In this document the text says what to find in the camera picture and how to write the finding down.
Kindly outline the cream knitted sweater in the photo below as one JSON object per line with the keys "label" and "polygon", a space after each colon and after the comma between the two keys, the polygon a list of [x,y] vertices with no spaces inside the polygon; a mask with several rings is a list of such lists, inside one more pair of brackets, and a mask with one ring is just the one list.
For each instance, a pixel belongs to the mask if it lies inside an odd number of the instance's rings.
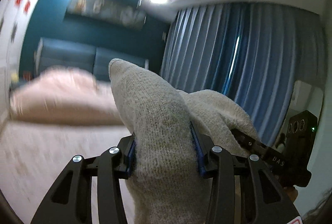
{"label": "cream knitted sweater", "polygon": [[109,63],[109,76],[120,118],[136,138],[136,166],[126,183],[134,221],[204,223],[211,183],[199,176],[190,125],[231,154],[245,157],[248,152],[231,130],[257,138],[250,117],[221,93],[177,90],[122,59]]}

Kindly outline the beige folded duvet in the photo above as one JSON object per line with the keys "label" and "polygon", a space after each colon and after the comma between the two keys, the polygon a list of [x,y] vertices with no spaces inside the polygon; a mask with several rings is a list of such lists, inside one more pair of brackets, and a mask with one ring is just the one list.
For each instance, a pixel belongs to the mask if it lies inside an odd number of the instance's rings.
{"label": "beige folded duvet", "polygon": [[111,83],[91,73],[55,66],[10,95],[13,119],[73,126],[122,125]]}

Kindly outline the framed wall picture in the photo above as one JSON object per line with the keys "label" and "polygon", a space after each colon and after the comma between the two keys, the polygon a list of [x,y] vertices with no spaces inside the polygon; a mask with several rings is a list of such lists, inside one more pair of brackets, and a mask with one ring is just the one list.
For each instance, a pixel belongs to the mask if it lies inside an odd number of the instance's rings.
{"label": "framed wall picture", "polygon": [[116,0],[71,0],[66,12],[135,30],[141,30],[146,22],[144,11]]}

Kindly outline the teal padded headboard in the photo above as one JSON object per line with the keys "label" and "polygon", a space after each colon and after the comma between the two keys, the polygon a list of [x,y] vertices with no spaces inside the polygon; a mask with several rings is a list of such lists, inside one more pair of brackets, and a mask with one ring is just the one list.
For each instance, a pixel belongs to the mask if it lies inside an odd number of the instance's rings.
{"label": "teal padded headboard", "polygon": [[119,58],[149,69],[149,60],[111,49],[65,40],[40,38],[34,53],[34,75],[39,76],[52,66],[75,67],[95,76],[98,81],[109,82],[109,62]]}

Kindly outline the pink butterfly bed blanket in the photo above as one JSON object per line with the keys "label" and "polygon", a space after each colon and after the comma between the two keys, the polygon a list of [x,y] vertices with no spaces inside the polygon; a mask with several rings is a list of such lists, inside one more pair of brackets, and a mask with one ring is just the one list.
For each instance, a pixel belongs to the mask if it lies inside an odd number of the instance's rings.
{"label": "pink butterfly bed blanket", "polygon": [[23,223],[30,223],[48,189],[73,156],[99,156],[128,135],[124,126],[8,121],[1,132],[1,190]]}

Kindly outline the white panelled wardrobe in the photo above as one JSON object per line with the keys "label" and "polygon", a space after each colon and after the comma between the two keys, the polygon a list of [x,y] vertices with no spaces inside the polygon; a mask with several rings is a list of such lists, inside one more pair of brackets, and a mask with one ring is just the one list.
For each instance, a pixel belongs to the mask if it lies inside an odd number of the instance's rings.
{"label": "white panelled wardrobe", "polygon": [[1,0],[1,125],[9,117],[9,89],[18,78],[22,44],[38,0]]}

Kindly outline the blue striped curtain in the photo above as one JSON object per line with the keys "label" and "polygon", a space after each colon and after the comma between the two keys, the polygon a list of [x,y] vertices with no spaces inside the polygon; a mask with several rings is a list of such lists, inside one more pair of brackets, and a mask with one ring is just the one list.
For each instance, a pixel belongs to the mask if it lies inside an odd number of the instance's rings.
{"label": "blue striped curtain", "polygon": [[171,24],[160,74],[188,93],[222,93],[251,117],[272,145],[294,83],[323,88],[326,41],[319,15],[272,3],[223,3],[180,10]]}

